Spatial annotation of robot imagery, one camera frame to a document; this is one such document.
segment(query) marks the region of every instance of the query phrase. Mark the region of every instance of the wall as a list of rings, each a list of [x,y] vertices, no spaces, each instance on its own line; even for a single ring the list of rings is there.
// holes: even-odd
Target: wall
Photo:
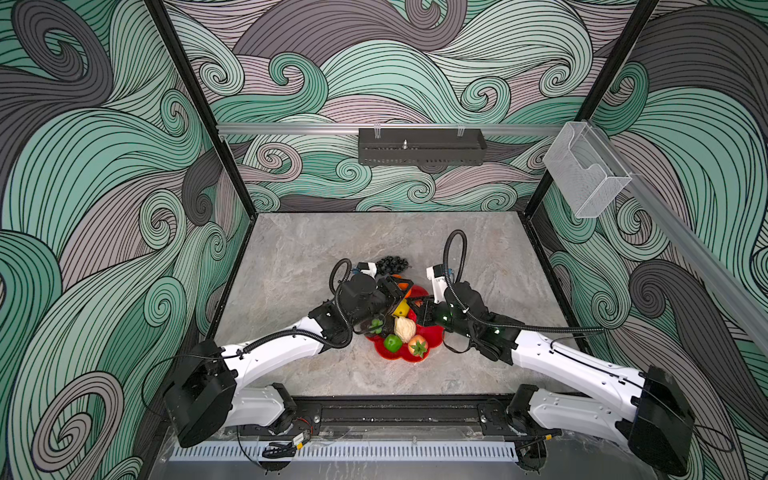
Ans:
[[[220,122],[443,124],[573,120],[635,2],[600,3],[166,0]],[[229,138],[261,211],[520,210],[549,139],[489,140],[425,172],[360,167],[355,137]]]
[[[3,2],[0,61],[0,476],[135,478],[247,217],[141,0]]]
[[[763,306],[766,297],[765,2],[721,2],[651,20],[595,122],[633,169]],[[589,339],[604,359],[671,371],[698,423],[737,441],[696,442],[691,478],[768,472],[768,362],[689,260],[627,192],[577,220],[556,187],[535,217]],[[727,447],[722,437],[702,431]]]

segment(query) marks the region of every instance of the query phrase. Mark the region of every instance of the yellow bell pepper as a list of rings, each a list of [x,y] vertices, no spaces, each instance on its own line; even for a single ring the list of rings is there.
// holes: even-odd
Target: yellow bell pepper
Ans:
[[[394,312],[392,312],[392,316],[408,316],[408,312],[411,311],[411,307],[408,306],[408,303],[403,300],[400,302],[400,304],[397,306]]]

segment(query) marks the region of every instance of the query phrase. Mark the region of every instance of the cable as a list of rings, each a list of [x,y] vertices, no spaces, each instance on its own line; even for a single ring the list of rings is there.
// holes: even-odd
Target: cable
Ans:
[[[336,275],[336,271],[339,269],[339,267],[345,263],[346,264],[346,272],[344,273],[344,277],[339,281],[339,284],[346,282],[349,279],[349,275],[352,272],[352,261],[348,258],[343,258],[339,260],[336,265],[333,267],[333,273],[331,275],[331,280],[333,281],[333,277]],[[284,336],[295,336],[295,335],[301,335],[301,336],[307,336],[310,339],[313,339],[317,342],[322,343],[323,345],[329,346],[332,349],[342,349],[346,346],[348,346],[352,342],[352,331],[353,327],[352,324],[349,322],[349,319],[347,319],[346,314],[344,313],[343,309],[339,306],[339,293],[341,292],[341,289],[336,289],[334,296],[333,296],[333,305],[336,307],[336,311],[339,313],[339,316],[341,316],[342,321],[344,322],[344,326],[346,327],[346,338],[341,343],[334,343],[327,339],[325,339],[323,336],[318,335],[317,333],[310,332],[309,330],[301,330],[297,328],[292,328],[288,330],[280,330],[279,332],[271,333],[267,336],[263,336],[262,338],[249,343],[247,346],[245,346],[242,350],[238,350],[235,354],[229,355],[229,356],[202,356],[202,355],[195,355],[193,353],[181,353],[179,355],[169,356],[165,359],[160,360],[159,362],[155,363],[152,367],[149,368],[147,371],[147,375],[144,377],[144,379],[141,381],[141,390],[140,390],[140,397],[141,397],[141,403],[144,405],[144,407],[147,409],[148,412],[154,413],[156,416],[160,417],[161,419],[165,418],[165,415],[162,415],[158,412],[156,412],[154,409],[152,409],[149,404],[147,403],[146,398],[144,397],[144,391],[147,386],[147,379],[149,379],[149,376],[151,373],[160,365],[162,365],[165,362],[168,362],[173,359],[178,359],[182,357],[193,357],[197,359],[205,359],[205,360],[226,360],[226,359],[233,359],[241,357],[247,353],[252,352],[255,348],[262,346],[264,343],[267,343],[274,339],[279,339]]]
[[[333,279],[336,278],[336,272],[339,271],[339,267],[342,265],[342,263],[345,263],[344,260],[349,262],[349,268],[352,268],[352,262],[349,261],[347,258],[342,258],[338,262],[336,262],[336,265],[333,266],[331,269],[331,276],[328,277],[328,288],[331,289],[331,294],[336,295],[336,289],[333,288]]]
[[[307,419],[304,419],[302,417],[299,417],[299,420],[301,420],[302,422],[306,423],[310,427],[310,435],[312,435],[314,433],[315,429],[314,429],[314,427],[312,427],[312,424],[310,423],[310,421],[307,420]]]
[[[339,284],[346,282],[349,279],[349,275],[352,272],[352,261],[348,258],[343,258],[339,260],[339,262],[333,268],[338,269],[341,263],[346,263],[346,272],[344,273],[344,277],[341,280],[339,280]],[[339,316],[341,317],[341,320],[344,322],[344,326],[346,327],[346,338],[344,339],[343,342],[341,343],[331,342],[330,340],[325,339],[323,336],[318,335],[317,333],[314,333],[314,332],[310,332],[309,330],[301,330],[301,329],[293,328],[290,330],[280,330],[279,332],[270,333],[267,336],[263,336],[260,339],[252,343],[249,343],[245,348],[243,348],[242,353],[243,354],[250,353],[254,351],[256,348],[262,346],[264,343],[271,342],[272,340],[279,339],[284,336],[295,336],[295,335],[309,337],[310,339],[320,342],[323,345],[328,346],[332,349],[342,349],[348,346],[352,342],[353,327],[349,319],[346,317],[344,310],[339,305],[340,293],[341,293],[341,288],[337,288],[333,294],[333,305],[335,306],[336,311],[338,312]]]
[[[250,455],[248,455],[248,452],[246,452],[245,449],[243,448],[243,444],[240,443],[240,425],[237,426],[236,432],[237,432],[237,444],[240,446],[240,451],[243,453],[243,455],[245,455],[245,458],[248,458],[250,462],[253,463],[255,466],[261,468],[265,472],[268,472],[268,470],[264,468],[263,465],[261,465],[257,460],[252,459]]]
[[[667,404],[666,404],[666,403],[665,403],[663,400],[661,400],[661,399],[660,399],[659,397],[657,397],[657,396],[656,396],[656,395],[655,395],[653,392],[651,392],[650,390],[646,389],[645,387],[643,387],[643,386],[641,386],[641,385],[638,385],[637,383],[633,382],[632,380],[629,380],[628,378],[622,378],[621,376],[619,376],[619,375],[617,375],[617,374],[615,374],[615,373],[612,373],[612,372],[608,372],[607,370],[603,370],[603,369],[601,369],[601,368],[598,368],[598,367],[596,367],[596,366],[594,366],[594,365],[590,365],[589,363],[586,363],[586,362],[582,362],[582,361],[581,361],[581,360],[579,360],[579,359],[575,359],[574,357],[572,357],[572,356],[570,356],[570,355],[567,355],[567,354],[565,354],[565,353],[563,353],[563,352],[561,352],[561,351],[559,351],[559,350],[556,350],[556,349],[554,348],[554,344],[555,344],[557,341],[559,341],[559,340],[563,340],[563,339],[565,339],[565,338],[569,338],[569,337],[563,337],[563,338],[559,338],[559,339],[554,339],[554,340],[552,340],[552,341],[549,343],[549,349],[550,349],[552,352],[555,352],[555,353],[559,353],[560,355],[564,356],[565,358],[571,359],[571,360],[573,360],[574,362],[580,363],[581,365],[584,365],[584,366],[588,366],[588,367],[590,367],[590,368],[592,368],[592,369],[595,369],[595,370],[597,370],[598,372],[603,372],[603,373],[605,373],[605,374],[606,374],[606,375],[608,375],[608,376],[611,376],[611,377],[614,377],[614,378],[620,379],[620,380],[621,380],[621,381],[623,381],[623,382],[626,382],[626,383],[629,383],[630,385],[634,385],[634,386],[636,386],[636,387],[637,387],[637,388],[639,388],[639,389],[640,389],[642,392],[646,392],[648,395],[650,395],[650,396],[654,397],[654,399],[655,399],[655,400],[658,402],[658,404],[659,404],[659,405],[661,405],[661,406],[663,406],[665,409],[667,409],[667,410],[668,410],[668,411],[669,411],[669,412],[670,412],[672,415],[674,415],[674,416],[675,416],[675,417],[676,417],[678,420],[680,420],[680,422],[681,422],[681,423],[683,423],[683,425],[685,425],[685,424],[686,424],[685,420],[683,420],[683,417],[681,417],[680,415],[678,415],[678,414],[677,414],[677,412],[675,412],[675,411],[672,409],[672,407],[670,407],[669,405],[667,405]],[[655,381],[655,380],[653,380],[653,379],[651,379],[651,378],[648,378],[648,377],[647,377],[647,374],[646,374],[645,372],[643,372],[643,374],[644,374],[644,375],[646,375],[646,377],[645,377],[645,378],[649,379],[651,382],[654,382],[654,381]],[[723,452],[723,453],[731,453],[731,452],[733,452],[733,451],[735,451],[735,450],[736,450],[736,444],[733,442],[733,440],[731,439],[731,437],[729,437],[729,436],[728,436],[728,435],[726,435],[725,433],[721,432],[720,430],[717,430],[717,429],[713,429],[712,427],[708,427],[708,426],[706,426],[706,425],[700,425],[700,424],[697,424],[697,423],[694,423],[694,424],[692,424],[692,425],[691,425],[691,427],[694,429],[694,430],[693,430],[694,436],[696,436],[696,438],[699,440],[699,442],[702,442],[703,444],[705,444],[706,446],[710,447],[711,449],[714,449],[714,450],[717,450],[718,452]],[[718,446],[712,445],[711,443],[709,443],[707,440],[705,440],[705,439],[704,439],[704,438],[701,436],[701,434],[699,433],[698,429],[705,429],[705,430],[709,430],[709,431],[711,431],[711,432],[715,432],[715,433],[717,433],[717,434],[721,435],[721,436],[722,436],[722,437],[723,437],[723,438],[726,440],[726,442],[728,442],[728,445],[729,445],[730,447],[729,447],[728,449],[722,449],[722,448],[720,448],[720,447],[718,447]]]
[[[445,283],[448,285],[448,290],[451,291],[451,294],[456,299],[456,302],[458,305],[462,308],[462,312],[466,314],[470,319],[476,321],[477,323],[480,323],[481,325],[485,326],[493,326],[493,327],[506,327],[506,328],[515,328],[520,330],[527,330],[529,332],[540,332],[540,333],[591,333],[591,332],[602,332],[602,328],[594,328],[594,327],[570,327],[570,326],[533,326],[533,325],[525,325],[525,324],[512,324],[512,323],[493,323],[493,322],[487,322],[485,320],[481,320],[474,316],[472,312],[469,311],[469,307],[462,302],[462,299],[456,295],[456,290],[453,286],[453,280],[451,280],[451,276],[447,274],[449,271],[448,269],[448,254],[449,250],[451,249],[451,243],[453,243],[454,237],[456,235],[459,235],[462,238],[462,258],[461,263],[458,267],[458,274],[456,275],[456,281],[458,282],[461,277],[464,270],[464,262],[466,260],[466,254],[467,254],[467,235],[462,230],[453,230],[450,235],[448,235],[448,239],[445,241],[445,248],[442,251],[442,271],[445,275]]]
[[[467,353],[474,345],[472,345],[472,341],[469,341],[469,344],[467,345],[467,348],[465,350],[462,350],[459,352],[458,350],[454,349],[452,346],[450,346],[448,343],[445,343],[445,330],[442,331],[442,344],[445,345],[445,348],[452,351],[453,353]]]

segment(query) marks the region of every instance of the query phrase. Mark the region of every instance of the aluminum rail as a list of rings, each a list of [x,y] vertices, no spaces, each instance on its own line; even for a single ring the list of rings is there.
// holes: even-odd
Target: aluminum rail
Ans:
[[[221,135],[357,135],[360,128],[479,128],[488,135],[554,137],[563,124],[317,124],[309,122],[222,123]]]

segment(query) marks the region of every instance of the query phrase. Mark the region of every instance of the gray marble surface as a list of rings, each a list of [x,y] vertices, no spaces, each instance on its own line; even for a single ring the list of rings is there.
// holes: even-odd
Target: gray marble surface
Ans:
[[[468,236],[464,280],[491,311],[525,323],[565,326],[541,265],[516,213],[261,214],[216,334],[219,345],[241,343],[285,328],[331,297],[336,261],[400,255],[404,272],[429,290],[425,269],[441,263],[448,234]],[[458,268],[460,239],[451,248]],[[450,336],[449,344],[459,347]],[[292,395],[507,393],[521,383],[570,391],[546,376],[491,362],[475,350],[462,355],[439,346],[417,364],[382,359],[355,336],[352,345],[300,359],[258,379],[281,382]]]

